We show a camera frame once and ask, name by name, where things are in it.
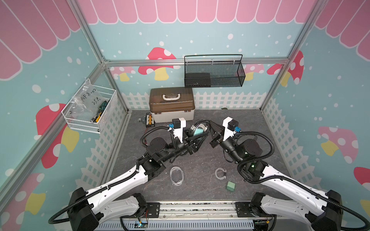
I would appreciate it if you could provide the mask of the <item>green charger cube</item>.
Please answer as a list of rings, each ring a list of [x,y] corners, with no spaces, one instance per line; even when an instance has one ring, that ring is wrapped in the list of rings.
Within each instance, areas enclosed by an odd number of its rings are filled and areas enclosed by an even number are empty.
[[[231,181],[228,181],[227,182],[227,185],[226,185],[226,190],[229,191],[229,192],[234,192],[235,191],[235,188],[236,188],[236,184],[231,182]]]

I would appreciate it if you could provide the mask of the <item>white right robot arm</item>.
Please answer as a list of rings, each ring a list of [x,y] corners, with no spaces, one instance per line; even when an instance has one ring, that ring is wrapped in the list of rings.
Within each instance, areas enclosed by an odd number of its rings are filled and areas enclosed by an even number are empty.
[[[306,186],[265,162],[275,152],[273,142],[266,135],[241,131],[239,123],[230,117],[222,125],[210,121],[209,126],[213,138],[211,146],[220,146],[232,158],[244,181],[262,184],[288,197],[282,200],[255,193],[250,202],[254,215],[283,216],[308,224],[314,231],[350,231],[350,227],[342,226],[343,213],[347,212],[364,223],[358,231],[370,229],[370,222],[365,217],[343,206],[339,193]]]

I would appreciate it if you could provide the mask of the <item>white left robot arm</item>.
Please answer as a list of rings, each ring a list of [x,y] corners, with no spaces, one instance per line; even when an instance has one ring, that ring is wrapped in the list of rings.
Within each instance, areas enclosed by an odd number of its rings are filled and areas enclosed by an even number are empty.
[[[95,188],[76,189],[68,206],[52,215],[48,223],[68,222],[74,231],[94,231],[100,224],[114,218],[143,217],[148,205],[140,193],[126,199],[119,197],[158,177],[166,169],[165,162],[197,152],[209,132],[207,125],[184,129],[174,123],[148,130],[140,138],[145,153],[131,169]]]

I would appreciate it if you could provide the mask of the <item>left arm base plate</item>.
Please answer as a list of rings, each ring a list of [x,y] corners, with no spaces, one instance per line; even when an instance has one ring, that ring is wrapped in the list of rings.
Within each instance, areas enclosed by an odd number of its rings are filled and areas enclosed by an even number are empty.
[[[146,203],[139,207],[135,216],[137,218],[159,218],[160,206],[161,204],[158,202]]]

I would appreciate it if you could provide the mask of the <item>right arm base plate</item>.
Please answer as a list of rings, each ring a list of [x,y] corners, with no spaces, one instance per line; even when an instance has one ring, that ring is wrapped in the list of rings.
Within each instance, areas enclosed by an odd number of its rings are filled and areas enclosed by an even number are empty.
[[[250,202],[236,202],[235,208],[238,218],[259,217],[258,210]]]

